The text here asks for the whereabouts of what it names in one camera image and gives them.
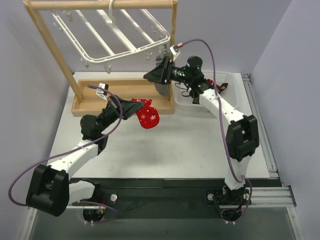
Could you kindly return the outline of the brown argyle sock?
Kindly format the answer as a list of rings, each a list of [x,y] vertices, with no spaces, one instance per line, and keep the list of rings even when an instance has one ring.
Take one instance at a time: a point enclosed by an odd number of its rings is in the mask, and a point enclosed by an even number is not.
[[[224,92],[227,88],[228,88],[228,83],[222,83],[221,85],[217,85],[216,88],[217,88],[217,92],[219,94],[221,94],[222,92]]]

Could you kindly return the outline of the white plastic clip hanger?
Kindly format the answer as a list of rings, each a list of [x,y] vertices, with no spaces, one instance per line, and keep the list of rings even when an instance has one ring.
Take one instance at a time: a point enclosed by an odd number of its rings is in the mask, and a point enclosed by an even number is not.
[[[86,69],[101,66],[111,72],[112,63],[141,55],[148,62],[154,52],[163,56],[170,32],[149,9],[51,10],[53,24],[79,54]]]

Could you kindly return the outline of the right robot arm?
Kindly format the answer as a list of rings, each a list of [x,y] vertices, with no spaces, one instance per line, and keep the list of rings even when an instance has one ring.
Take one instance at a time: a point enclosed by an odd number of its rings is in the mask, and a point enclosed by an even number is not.
[[[161,85],[168,85],[172,81],[184,84],[196,103],[219,118],[229,167],[224,179],[227,188],[222,190],[221,197],[225,203],[233,204],[240,197],[238,190],[246,184],[249,161],[260,145],[258,121],[254,115],[245,115],[221,97],[215,81],[205,78],[202,65],[200,57],[191,56],[185,66],[176,67],[167,56],[143,78]]]

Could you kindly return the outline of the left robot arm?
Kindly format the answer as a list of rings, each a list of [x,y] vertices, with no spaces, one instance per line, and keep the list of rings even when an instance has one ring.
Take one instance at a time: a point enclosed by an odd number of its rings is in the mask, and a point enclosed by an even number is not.
[[[72,176],[89,160],[97,157],[107,146],[108,135],[104,130],[117,120],[127,120],[148,103],[147,100],[116,101],[108,103],[99,115],[86,114],[80,120],[82,139],[62,158],[49,165],[38,165],[32,174],[26,196],[29,207],[52,216],[60,216],[67,206],[85,200],[89,205],[100,203],[102,193],[88,180],[71,183]]]

